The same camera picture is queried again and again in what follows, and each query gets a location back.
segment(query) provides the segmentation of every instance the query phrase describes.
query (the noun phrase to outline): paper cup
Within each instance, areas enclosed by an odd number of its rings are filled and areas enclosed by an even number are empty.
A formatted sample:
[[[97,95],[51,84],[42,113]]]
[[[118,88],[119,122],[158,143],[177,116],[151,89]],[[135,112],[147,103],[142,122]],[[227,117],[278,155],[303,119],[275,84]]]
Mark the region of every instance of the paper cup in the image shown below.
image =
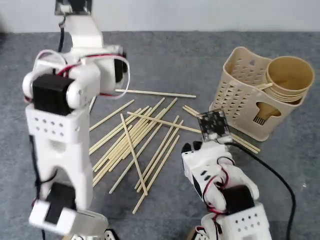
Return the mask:
[[[302,97],[315,79],[309,63],[295,56],[280,56],[266,68],[266,80],[273,83],[270,89],[284,97]]]

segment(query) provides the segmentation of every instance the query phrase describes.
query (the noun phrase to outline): gray carpet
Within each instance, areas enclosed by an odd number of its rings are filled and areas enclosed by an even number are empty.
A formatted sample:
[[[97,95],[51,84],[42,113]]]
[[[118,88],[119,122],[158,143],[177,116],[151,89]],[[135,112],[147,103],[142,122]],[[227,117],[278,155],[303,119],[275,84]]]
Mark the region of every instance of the gray carpet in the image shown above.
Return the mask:
[[[194,128],[198,127],[197,121],[181,107],[187,104],[199,111],[208,109],[220,80],[222,65],[235,47],[246,46],[258,55],[269,58],[293,55],[309,61],[314,67],[316,80],[303,106],[293,112],[266,142],[256,144],[261,148],[259,156],[288,181],[296,194],[297,212],[292,239],[319,238],[320,33],[112,32],[105,33],[104,37],[105,42],[121,44],[127,49],[132,67],[131,89],[198,96],[196,99],[179,99],[164,117],[172,121],[179,114],[187,126]],[[31,202],[35,196],[35,177],[21,84],[24,75],[32,69],[36,54],[41,49],[55,49],[58,40],[57,33],[8,34],[0,37],[1,239],[41,238],[40,231],[28,225]],[[70,46],[71,39],[68,37],[64,49]],[[134,111],[146,104],[153,106],[160,97],[127,94],[117,101],[99,97],[91,114],[91,123],[131,99],[135,99],[135,103],[127,109]],[[162,106],[167,106],[171,100],[168,97]],[[94,130],[90,135],[91,143],[95,143],[119,122],[120,116],[116,115]],[[139,158],[142,168],[167,130],[167,127],[162,127]],[[183,144],[199,140],[200,136],[184,130],[180,131],[180,136],[177,147],[136,215],[132,215],[132,210],[140,195],[133,190],[133,184],[138,179],[135,169],[128,173],[112,195],[108,194],[128,159],[108,173],[94,188],[91,209],[107,216],[120,239],[183,240],[206,214],[204,204],[184,177],[180,157]],[[113,141],[91,156],[92,163],[99,159]],[[257,162],[235,149],[232,149],[232,153],[238,166],[259,187],[260,201],[264,204],[273,239],[284,239],[291,208],[288,191]]]

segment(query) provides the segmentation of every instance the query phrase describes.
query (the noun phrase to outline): utensil holder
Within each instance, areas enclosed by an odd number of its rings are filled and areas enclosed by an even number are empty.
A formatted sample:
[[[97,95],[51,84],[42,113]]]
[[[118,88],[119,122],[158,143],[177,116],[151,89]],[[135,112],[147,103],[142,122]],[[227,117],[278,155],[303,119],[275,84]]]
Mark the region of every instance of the utensil holder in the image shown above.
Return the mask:
[[[223,65],[220,83],[209,107],[210,110],[223,109],[230,126],[261,142],[267,140],[276,126],[299,107],[307,95],[305,93],[301,99],[286,103],[256,88],[257,85],[267,83],[265,73],[270,61],[245,47],[235,48]],[[266,104],[272,106],[273,112],[277,114],[272,115],[271,108],[264,107],[269,109],[271,116],[263,119],[258,115],[258,106]]]

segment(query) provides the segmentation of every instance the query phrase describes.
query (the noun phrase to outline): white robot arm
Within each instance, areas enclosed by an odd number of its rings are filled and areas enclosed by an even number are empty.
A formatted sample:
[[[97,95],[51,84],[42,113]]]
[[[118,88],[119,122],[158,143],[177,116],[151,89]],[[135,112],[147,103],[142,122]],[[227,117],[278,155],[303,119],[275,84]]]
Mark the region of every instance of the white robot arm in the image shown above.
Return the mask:
[[[130,69],[122,47],[104,46],[90,3],[57,0],[56,12],[65,17],[73,47],[65,54],[41,51],[23,80],[37,189],[29,223],[83,240],[116,239],[109,231],[105,236],[107,218],[87,210],[93,198],[89,103],[99,94],[121,97],[112,93],[125,75],[130,77]],[[72,186],[55,181],[57,168],[65,170]]]
[[[202,218],[195,239],[271,240],[258,187],[223,144],[232,140],[223,112],[203,113],[199,119],[204,142],[194,142],[193,148],[186,143],[181,151],[184,174],[211,212]]]

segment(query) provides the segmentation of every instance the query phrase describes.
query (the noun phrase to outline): stack of paper cups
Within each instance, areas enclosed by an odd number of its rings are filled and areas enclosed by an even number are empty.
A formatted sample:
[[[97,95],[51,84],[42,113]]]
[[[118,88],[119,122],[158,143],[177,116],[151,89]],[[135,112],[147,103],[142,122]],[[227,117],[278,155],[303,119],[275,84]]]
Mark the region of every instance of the stack of paper cups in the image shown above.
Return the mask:
[[[294,56],[273,59],[265,71],[265,79],[272,86],[264,91],[272,98],[290,104],[298,104],[307,94],[315,79],[309,63]]]

